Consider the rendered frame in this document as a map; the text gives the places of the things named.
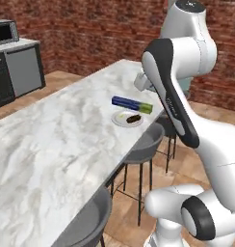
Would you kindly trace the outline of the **grey cabinet run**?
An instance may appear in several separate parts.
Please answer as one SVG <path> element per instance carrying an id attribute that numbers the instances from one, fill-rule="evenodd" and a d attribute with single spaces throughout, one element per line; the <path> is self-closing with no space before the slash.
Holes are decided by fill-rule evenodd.
<path id="1" fill-rule="evenodd" d="M 39 41 L 0 45 L 0 107 L 45 87 Z"/>

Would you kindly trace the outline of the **silver toaster oven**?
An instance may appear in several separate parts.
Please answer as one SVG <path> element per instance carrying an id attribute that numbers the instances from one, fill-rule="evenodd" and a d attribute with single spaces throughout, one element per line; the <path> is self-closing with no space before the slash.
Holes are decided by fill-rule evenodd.
<path id="1" fill-rule="evenodd" d="M 16 22 L 9 19 L 0 19 L 0 45 L 19 41 Z"/>

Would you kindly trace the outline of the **grey bar stool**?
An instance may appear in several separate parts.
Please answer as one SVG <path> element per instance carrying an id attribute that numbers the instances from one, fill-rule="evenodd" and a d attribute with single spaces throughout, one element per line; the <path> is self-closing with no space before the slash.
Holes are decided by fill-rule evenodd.
<path id="1" fill-rule="evenodd" d="M 147 131 L 142 135 L 137 144 L 132 148 L 117 171 L 112 175 L 109 181 L 111 186 L 111 196 L 114 196 L 114 180 L 121 170 L 124 170 L 124 178 L 121 185 L 126 188 L 128 166 L 132 164 L 139 165 L 139 196 L 134 198 L 138 202 L 138 225 L 141 224 L 142 204 L 143 204 L 143 170 L 144 163 L 149 163 L 149 189 L 152 189 L 152 159 L 161 144 L 165 130 L 159 123 L 153 123 Z M 125 193 L 124 189 L 121 193 L 125 196 L 131 195 Z"/>
<path id="2" fill-rule="evenodd" d="M 170 122 L 169 117 L 166 114 L 161 115 L 157 119 L 157 123 L 160 124 L 165 130 L 165 136 L 169 138 L 168 142 L 168 151 L 166 152 L 167 163 L 170 163 L 171 158 L 175 158 L 176 150 L 176 131 L 172 123 Z M 166 165 L 166 171 L 169 170 L 169 165 Z"/>
<path id="3" fill-rule="evenodd" d="M 102 187 L 51 247 L 96 247 L 112 211 L 109 190 Z"/>

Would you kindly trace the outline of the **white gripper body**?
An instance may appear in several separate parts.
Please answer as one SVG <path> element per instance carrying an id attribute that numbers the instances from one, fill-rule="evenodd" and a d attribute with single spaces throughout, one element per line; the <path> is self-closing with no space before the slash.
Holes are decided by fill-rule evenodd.
<path id="1" fill-rule="evenodd" d="M 148 80 L 148 78 L 143 72 L 139 72 L 137 74 L 137 77 L 134 81 L 134 85 L 141 92 L 144 90 L 150 90 L 151 92 L 155 91 L 155 88 L 153 87 L 152 83 Z"/>

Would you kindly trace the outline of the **dark brown sweet potato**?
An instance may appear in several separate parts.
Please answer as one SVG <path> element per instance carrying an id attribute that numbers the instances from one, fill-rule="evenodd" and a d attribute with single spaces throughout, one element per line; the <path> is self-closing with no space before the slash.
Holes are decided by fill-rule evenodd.
<path id="1" fill-rule="evenodd" d="M 126 121 L 130 124 L 139 121 L 141 118 L 141 115 L 133 115 L 127 118 Z"/>

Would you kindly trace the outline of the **white plate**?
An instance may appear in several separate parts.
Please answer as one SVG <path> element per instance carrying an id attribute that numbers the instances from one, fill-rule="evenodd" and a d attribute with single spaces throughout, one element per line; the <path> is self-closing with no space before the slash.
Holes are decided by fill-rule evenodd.
<path id="1" fill-rule="evenodd" d="M 129 117 L 132 117 L 133 115 L 136 115 L 136 112 L 129 110 L 120 110 L 112 115 L 111 120 L 114 124 L 121 127 L 136 127 L 141 125 L 144 121 L 144 118 L 140 118 L 138 121 L 135 121 L 133 123 L 129 123 L 127 121 L 127 119 Z"/>

